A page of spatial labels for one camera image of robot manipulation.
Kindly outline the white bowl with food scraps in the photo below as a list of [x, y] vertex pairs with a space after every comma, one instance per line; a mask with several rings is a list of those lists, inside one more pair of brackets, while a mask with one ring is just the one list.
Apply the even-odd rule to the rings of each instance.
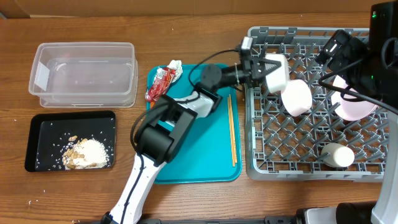
[[283, 54], [266, 54], [265, 59], [275, 60], [281, 66], [266, 76], [266, 84], [270, 93], [276, 93], [286, 88], [289, 81], [289, 64]]

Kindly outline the wooden chopstick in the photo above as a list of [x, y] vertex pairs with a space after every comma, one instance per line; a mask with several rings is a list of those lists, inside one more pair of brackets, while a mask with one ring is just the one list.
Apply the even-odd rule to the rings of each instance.
[[229, 109], [229, 128], [230, 128], [230, 135], [231, 135], [231, 151], [232, 151], [232, 158], [233, 158], [233, 167], [237, 164], [237, 152], [236, 152], [236, 138], [234, 132], [234, 119], [233, 119], [233, 107], [232, 107], [232, 99], [231, 95], [228, 97], [228, 109]]
[[230, 141], [231, 141], [231, 157], [232, 157], [232, 165], [235, 167], [235, 153], [234, 153], [234, 128], [233, 128], [233, 115], [232, 115], [232, 107], [231, 107], [231, 95], [228, 96], [228, 118], [229, 118], [229, 132], [230, 132]]

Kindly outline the pink bowl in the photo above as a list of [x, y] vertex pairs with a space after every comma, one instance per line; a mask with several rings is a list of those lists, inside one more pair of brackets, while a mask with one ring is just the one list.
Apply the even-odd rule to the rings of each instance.
[[292, 116], [299, 116], [312, 107], [312, 94], [303, 80], [290, 80], [281, 91], [281, 98], [286, 111]]

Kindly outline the large pink plate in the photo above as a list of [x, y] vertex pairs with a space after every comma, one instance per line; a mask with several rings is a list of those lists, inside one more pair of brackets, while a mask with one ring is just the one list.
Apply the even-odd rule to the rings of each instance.
[[346, 101], [342, 99], [340, 92], [337, 91], [331, 95], [330, 99], [333, 106], [337, 103], [339, 104], [335, 109], [335, 113], [346, 121], [357, 121], [365, 118], [377, 108], [377, 105], [367, 101]]

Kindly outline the white tissue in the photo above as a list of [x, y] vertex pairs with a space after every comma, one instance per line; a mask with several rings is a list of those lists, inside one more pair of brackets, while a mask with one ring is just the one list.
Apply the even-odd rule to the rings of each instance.
[[167, 67], [171, 70], [175, 71], [175, 76], [172, 80], [172, 83], [176, 82], [182, 75], [183, 73], [183, 68], [182, 68], [182, 61], [181, 60], [172, 60]]

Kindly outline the red snack wrapper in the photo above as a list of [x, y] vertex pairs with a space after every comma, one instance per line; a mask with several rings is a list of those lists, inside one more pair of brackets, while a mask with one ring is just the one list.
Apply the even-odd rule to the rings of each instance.
[[155, 102], [161, 95], [165, 94], [175, 78], [175, 75], [176, 70], [169, 67], [159, 67], [156, 70], [153, 84], [146, 93], [146, 101]]

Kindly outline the cream plastic cup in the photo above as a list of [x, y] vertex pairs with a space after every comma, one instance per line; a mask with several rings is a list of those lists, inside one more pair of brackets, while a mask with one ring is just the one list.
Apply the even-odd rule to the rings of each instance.
[[323, 162], [330, 167], [348, 167], [354, 162], [354, 152], [341, 144], [329, 143], [322, 148]]

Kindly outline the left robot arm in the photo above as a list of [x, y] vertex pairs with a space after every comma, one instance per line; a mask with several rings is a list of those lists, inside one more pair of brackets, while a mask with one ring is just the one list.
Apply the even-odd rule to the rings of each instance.
[[237, 65], [206, 65], [191, 95], [182, 99], [162, 95], [136, 119], [130, 133], [136, 152], [131, 174], [117, 204], [103, 215], [101, 223], [137, 223], [141, 219], [157, 175], [178, 154], [194, 121], [217, 109], [222, 100], [217, 93], [220, 88], [258, 85], [267, 77], [285, 77], [287, 61], [281, 54], [259, 58], [252, 57], [250, 50], [239, 50], [238, 54], [241, 62]]

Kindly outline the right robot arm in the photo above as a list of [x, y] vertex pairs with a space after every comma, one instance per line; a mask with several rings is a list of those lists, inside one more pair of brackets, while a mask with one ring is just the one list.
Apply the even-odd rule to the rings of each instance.
[[331, 72], [319, 85], [344, 100], [367, 101], [388, 112], [389, 150], [371, 223], [397, 223], [397, 1], [371, 7], [368, 42], [338, 29], [315, 58]]

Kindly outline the grey dishwasher rack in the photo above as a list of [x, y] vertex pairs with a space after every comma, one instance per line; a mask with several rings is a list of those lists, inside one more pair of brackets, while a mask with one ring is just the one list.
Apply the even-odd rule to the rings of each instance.
[[[317, 179], [381, 182], [388, 152], [387, 111], [377, 107], [357, 121], [340, 118], [331, 103], [332, 91], [318, 84], [328, 68], [315, 57], [334, 34], [329, 27], [254, 26], [253, 57], [283, 54], [291, 79], [301, 79], [312, 94], [312, 107], [293, 117], [279, 93], [265, 85], [246, 88], [246, 172], [254, 180], [304, 181]], [[338, 143], [354, 152], [348, 167], [323, 162], [322, 148]]]

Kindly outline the teal serving tray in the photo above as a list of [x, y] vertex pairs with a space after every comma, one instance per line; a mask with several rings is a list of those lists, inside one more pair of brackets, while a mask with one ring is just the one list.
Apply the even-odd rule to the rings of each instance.
[[[216, 111], [196, 119], [180, 151], [159, 172], [156, 184], [229, 182], [237, 179], [243, 165], [236, 90], [218, 90], [223, 97]], [[233, 164], [229, 131], [228, 98], [233, 109], [237, 163]]]

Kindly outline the clear plastic bin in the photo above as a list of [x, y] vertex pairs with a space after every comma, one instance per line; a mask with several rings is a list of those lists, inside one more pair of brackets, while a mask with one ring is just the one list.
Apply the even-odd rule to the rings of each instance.
[[44, 108], [129, 108], [136, 101], [138, 74], [129, 42], [43, 43], [28, 90]]

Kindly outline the rice and peanut scraps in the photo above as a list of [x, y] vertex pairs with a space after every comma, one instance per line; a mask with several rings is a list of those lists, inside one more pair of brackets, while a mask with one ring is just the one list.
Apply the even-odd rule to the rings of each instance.
[[34, 170], [61, 171], [79, 169], [104, 169], [114, 164], [113, 146], [95, 138], [64, 136], [55, 142], [39, 142]]

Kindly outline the black plastic tray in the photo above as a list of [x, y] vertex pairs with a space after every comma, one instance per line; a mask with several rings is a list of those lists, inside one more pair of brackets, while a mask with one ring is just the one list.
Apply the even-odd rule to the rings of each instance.
[[25, 170], [36, 172], [34, 164], [39, 142], [55, 142], [56, 139], [66, 135], [79, 138], [93, 137], [105, 142], [107, 146], [113, 146], [115, 159], [116, 115], [112, 111], [38, 114], [30, 123]]

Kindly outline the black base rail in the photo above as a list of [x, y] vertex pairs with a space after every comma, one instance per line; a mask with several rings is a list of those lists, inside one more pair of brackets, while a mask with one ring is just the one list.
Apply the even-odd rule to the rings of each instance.
[[142, 219], [138, 224], [298, 224], [294, 216], [268, 216], [264, 218], [230, 218], [210, 220], [160, 220], [157, 218]]

